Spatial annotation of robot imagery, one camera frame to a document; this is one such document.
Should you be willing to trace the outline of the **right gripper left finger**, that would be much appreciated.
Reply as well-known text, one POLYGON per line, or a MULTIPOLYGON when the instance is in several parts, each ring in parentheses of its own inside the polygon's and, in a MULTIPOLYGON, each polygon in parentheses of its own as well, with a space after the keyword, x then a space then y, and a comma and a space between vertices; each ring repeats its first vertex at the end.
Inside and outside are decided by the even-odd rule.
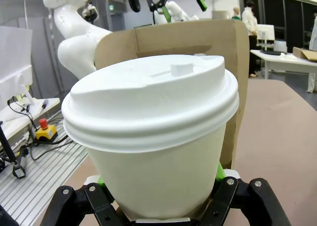
POLYGON ((75 190, 60 186, 48 206, 48 225, 78 226, 86 215, 93 215, 100 226, 127 226, 128 219, 119 215, 107 187, 89 183, 75 190))

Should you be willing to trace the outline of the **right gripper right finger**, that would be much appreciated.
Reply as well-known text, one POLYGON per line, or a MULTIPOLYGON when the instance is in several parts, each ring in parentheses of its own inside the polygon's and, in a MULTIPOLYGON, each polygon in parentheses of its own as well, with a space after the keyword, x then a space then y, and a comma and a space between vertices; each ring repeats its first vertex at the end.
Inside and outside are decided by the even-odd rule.
POLYGON ((230 209, 239 209, 251 226, 291 225, 270 184, 263 178, 245 183, 229 176, 222 165, 216 173, 216 189, 197 226, 222 226, 230 209))

